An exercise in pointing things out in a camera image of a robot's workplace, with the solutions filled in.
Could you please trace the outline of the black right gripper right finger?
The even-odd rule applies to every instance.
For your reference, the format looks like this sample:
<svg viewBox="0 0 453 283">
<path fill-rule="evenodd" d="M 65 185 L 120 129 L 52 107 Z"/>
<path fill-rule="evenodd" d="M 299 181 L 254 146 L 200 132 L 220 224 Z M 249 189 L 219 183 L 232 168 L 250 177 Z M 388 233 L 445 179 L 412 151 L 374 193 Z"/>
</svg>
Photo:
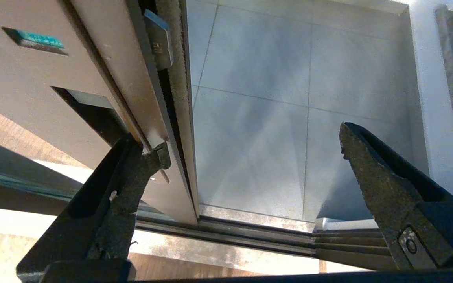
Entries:
<svg viewBox="0 0 453 283">
<path fill-rule="evenodd" d="M 339 139 L 396 267 L 453 268 L 453 195 L 358 124 Z"/>
</svg>

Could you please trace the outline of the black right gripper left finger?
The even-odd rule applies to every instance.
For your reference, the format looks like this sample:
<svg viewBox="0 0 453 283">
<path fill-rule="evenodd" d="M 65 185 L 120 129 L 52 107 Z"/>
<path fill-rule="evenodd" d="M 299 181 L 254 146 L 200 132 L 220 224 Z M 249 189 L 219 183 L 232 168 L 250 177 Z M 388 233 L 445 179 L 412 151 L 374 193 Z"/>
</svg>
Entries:
<svg viewBox="0 0 453 283">
<path fill-rule="evenodd" d="M 168 145 L 147 153 L 120 138 L 67 207 L 16 266 L 23 283 L 129 283 L 128 260 L 140 199 L 151 177 L 169 169 Z"/>
</svg>

